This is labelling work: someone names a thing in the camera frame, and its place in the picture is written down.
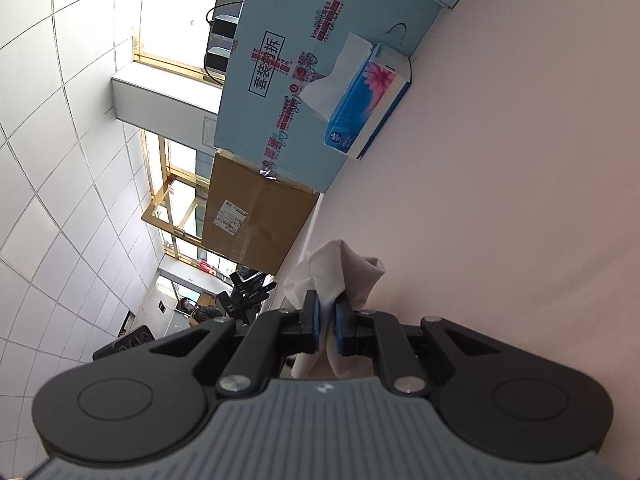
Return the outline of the beige cleaning cloth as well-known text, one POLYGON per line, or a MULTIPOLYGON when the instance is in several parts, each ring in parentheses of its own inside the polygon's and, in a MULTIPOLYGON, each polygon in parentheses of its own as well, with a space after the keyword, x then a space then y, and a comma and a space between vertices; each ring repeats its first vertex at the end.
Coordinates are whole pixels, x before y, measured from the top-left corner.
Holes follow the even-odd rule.
POLYGON ((360 256, 344 240, 330 240, 318 247, 288 274, 284 298, 299 310, 306 292, 313 290, 320 301, 319 349, 314 354, 296 356, 292 368, 295 379, 326 380, 368 377, 371 361, 362 356, 340 356, 335 336, 334 302, 345 294, 355 310, 362 310, 370 292, 385 273, 380 259, 360 256))

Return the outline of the black gripper on stand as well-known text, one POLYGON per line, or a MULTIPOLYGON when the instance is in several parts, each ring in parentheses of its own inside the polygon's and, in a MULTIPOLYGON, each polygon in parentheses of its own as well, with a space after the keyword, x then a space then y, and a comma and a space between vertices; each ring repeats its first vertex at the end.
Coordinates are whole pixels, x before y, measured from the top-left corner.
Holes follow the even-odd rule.
MULTIPOLYGON (((247 326, 268 298, 269 293, 277 286, 276 282, 266 284, 266 277, 265 273, 255 273, 244 280, 238 272, 233 272, 231 292, 220 292, 200 302, 189 298, 180 299, 176 309, 178 319, 186 322, 184 328, 191 328, 210 320, 220 321, 223 318, 231 318, 239 326, 247 326)), ((96 362, 154 340, 155 337, 149 327, 141 325, 104 344, 93 352, 92 360, 96 362)))

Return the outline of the brown cardboard box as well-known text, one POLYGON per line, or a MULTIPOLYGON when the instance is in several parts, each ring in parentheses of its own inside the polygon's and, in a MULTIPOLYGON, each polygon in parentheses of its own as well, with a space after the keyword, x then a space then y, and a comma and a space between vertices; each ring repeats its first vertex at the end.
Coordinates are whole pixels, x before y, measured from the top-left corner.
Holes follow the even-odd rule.
POLYGON ((226 152, 214 156, 202 244, 248 268, 276 274, 318 193, 288 179, 260 174, 226 152))

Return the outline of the blue tissue box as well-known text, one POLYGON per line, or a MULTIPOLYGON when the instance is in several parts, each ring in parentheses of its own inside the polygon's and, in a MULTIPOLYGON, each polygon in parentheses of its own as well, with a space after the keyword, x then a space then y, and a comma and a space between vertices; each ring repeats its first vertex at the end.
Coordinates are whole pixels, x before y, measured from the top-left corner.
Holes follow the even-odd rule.
POLYGON ((407 55, 350 34, 328 76, 307 84, 300 98, 326 121, 323 143, 360 159, 411 84, 407 55))

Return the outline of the black device on windowsill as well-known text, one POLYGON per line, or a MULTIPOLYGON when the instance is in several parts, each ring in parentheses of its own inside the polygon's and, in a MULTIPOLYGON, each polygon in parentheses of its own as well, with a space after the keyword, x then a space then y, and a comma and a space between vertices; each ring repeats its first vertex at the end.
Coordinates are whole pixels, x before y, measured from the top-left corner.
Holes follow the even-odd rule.
POLYGON ((243 0, 218 3, 205 14, 209 31, 203 70, 209 81, 221 86, 228 70, 243 4, 243 0))

